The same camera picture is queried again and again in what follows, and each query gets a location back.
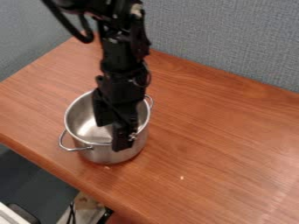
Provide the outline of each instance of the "gray wall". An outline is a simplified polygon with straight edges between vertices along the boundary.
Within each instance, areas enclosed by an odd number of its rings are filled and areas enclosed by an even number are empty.
[[[154,48],[299,92],[299,1],[145,0]],[[40,0],[2,0],[0,80],[70,35]]]

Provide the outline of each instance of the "pot rim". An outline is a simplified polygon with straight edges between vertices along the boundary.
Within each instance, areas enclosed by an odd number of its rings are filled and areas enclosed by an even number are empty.
[[[66,111],[66,114],[64,114],[64,126],[66,126],[66,129],[67,131],[70,132],[71,136],[78,139],[80,142],[83,142],[84,144],[88,144],[88,145],[101,145],[101,146],[110,146],[113,144],[111,143],[93,143],[93,142],[88,142],[86,140],[83,140],[82,138],[79,138],[72,132],[71,132],[71,129],[70,129],[70,125],[67,123],[67,117],[70,115],[70,112],[71,112],[71,109],[74,107],[74,105],[80,101],[82,98],[84,98],[87,95],[91,95],[94,92],[94,90],[88,91],[86,94],[83,94],[80,97],[78,97],[78,99],[72,102],[72,104],[68,106],[67,108],[67,111]],[[147,100],[145,100],[145,104],[146,104],[146,109],[147,109],[147,118],[146,118],[146,121],[145,121],[145,124],[138,127],[138,132],[137,132],[137,135],[139,135],[142,133],[142,131],[146,129],[146,126],[147,124],[150,123],[150,117],[151,117],[151,107],[150,107],[150,104],[147,102]]]

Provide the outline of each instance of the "pot handle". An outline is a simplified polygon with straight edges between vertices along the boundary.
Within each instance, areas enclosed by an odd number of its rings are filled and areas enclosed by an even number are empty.
[[[66,147],[66,146],[63,145],[63,138],[64,138],[67,132],[68,132],[68,131],[64,130],[64,131],[62,132],[62,134],[60,134],[60,147],[62,147],[66,151],[86,151],[86,150],[94,150],[94,148],[93,148],[91,146],[84,147],[84,148],[75,148],[75,149],[71,149],[71,148]]]
[[[155,100],[149,94],[145,95],[145,98],[150,100],[149,104],[150,104],[150,109],[153,110],[154,105],[155,105]]]

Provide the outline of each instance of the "metal pot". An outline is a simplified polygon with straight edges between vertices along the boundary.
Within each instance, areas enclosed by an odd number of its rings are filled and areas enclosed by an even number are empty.
[[[113,151],[113,125],[105,127],[97,125],[93,108],[93,91],[78,98],[67,109],[64,116],[66,130],[60,135],[60,147],[66,151],[78,151],[87,160],[103,165],[118,164],[137,156],[146,146],[147,124],[154,106],[154,99],[149,95],[146,98],[151,103],[145,100],[137,106],[139,128],[133,148],[121,152]],[[78,148],[71,149],[63,145],[63,138],[67,133],[71,134]]]

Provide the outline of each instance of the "wooden table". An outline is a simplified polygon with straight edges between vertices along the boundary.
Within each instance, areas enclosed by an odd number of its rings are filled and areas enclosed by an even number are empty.
[[[149,143],[106,167],[58,143],[99,55],[72,38],[2,82],[0,142],[137,223],[299,223],[299,94],[153,51]]]

